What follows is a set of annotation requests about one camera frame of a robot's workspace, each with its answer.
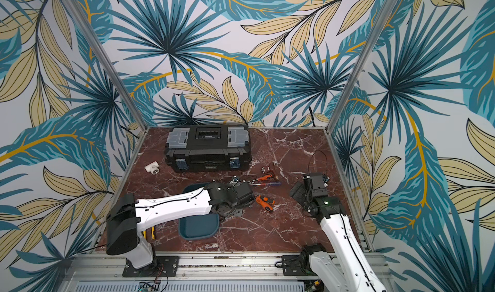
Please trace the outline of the small orange screwdriver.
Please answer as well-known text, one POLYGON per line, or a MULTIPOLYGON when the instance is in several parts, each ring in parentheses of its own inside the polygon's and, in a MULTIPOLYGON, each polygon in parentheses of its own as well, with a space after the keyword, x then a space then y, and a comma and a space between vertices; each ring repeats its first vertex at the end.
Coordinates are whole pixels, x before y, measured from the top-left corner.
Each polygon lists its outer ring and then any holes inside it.
POLYGON ((269 183, 269 182, 276 182, 278 181, 278 177, 273 175, 273 174, 266 174, 264 176, 261 176, 261 177, 258 177, 252 181, 250 181, 250 183, 253 183, 253 184, 257 184, 257 183, 269 183))

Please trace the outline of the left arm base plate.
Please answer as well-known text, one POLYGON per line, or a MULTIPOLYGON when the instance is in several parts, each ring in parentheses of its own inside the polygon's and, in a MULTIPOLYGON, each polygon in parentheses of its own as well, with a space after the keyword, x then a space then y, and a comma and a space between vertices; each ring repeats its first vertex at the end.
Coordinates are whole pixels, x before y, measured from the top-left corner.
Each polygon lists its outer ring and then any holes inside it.
POLYGON ((143 268, 135 268, 133 264, 126 259, 125 268, 122 276, 124 278, 139 277, 175 277, 179 265, 179 256, 157 256, 151 264, 143 268))

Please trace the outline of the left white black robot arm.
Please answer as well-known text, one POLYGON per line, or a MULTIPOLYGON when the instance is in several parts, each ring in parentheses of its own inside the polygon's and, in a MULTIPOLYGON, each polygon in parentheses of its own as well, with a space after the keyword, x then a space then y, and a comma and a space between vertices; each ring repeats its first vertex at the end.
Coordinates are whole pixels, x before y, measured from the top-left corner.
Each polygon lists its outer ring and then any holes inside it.
POLYGON ((255 202, 247 182, 230 185, 208 182, 198 189, 169 197, 136 199, 120 197, 106 218, 106 254, 120 256, 137 271, 159 267, 153 245, 143 233, 159 224, 195 215, 229 217, 255 202))

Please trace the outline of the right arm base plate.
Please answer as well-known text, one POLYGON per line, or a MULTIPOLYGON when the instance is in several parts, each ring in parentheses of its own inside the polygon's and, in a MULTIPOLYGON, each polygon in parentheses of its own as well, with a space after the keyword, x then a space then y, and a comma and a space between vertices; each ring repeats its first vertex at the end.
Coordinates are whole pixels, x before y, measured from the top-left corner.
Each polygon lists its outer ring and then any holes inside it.
POLYGON ((332 257, 326 252, 314 252, 310 255, 283 255, 275 266, 282 269, 286 277, 338 274, 340 270, 333 263, 332 257))

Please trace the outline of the large orange black screwdriver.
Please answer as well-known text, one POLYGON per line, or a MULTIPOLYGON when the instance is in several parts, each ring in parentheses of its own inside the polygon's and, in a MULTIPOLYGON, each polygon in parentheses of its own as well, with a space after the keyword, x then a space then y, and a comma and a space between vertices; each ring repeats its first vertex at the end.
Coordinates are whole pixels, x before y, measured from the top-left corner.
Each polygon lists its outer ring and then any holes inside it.
POLYGON ((269 213, 273 212, 275 206, 275 201, 273 199, 264 195, 256 195, 255 200, 262 208, 265 209, 265 211, 269 213))

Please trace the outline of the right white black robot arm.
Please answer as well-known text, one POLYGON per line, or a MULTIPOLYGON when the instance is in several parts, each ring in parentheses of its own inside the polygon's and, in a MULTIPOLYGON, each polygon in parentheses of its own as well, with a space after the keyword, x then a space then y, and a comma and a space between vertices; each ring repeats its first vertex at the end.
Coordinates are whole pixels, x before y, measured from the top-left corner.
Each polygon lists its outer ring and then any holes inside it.
POLYGON ((306 245, 298 257, 302 271, 315 274, 328 291, 387 290, 358 244, 340 199, 328 194, 326 175, 305 173, 290 195, 317 221, 339 262, 333 262, 323 245, 306 245))

